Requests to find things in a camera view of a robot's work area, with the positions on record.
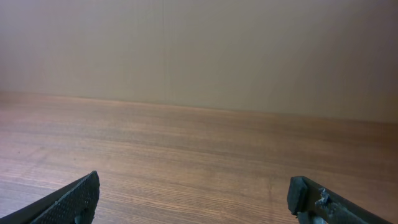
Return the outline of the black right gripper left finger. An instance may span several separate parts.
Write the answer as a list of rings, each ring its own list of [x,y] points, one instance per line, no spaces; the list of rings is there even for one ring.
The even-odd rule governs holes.
[[[100,197],[97,171],[1,218],[2,224],[92,224]]]

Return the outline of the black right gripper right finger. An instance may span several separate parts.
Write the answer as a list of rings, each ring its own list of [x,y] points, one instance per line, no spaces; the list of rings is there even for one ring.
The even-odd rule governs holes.
[[[290,179],[287,203],[300,224],[391,224],[304,176]]]

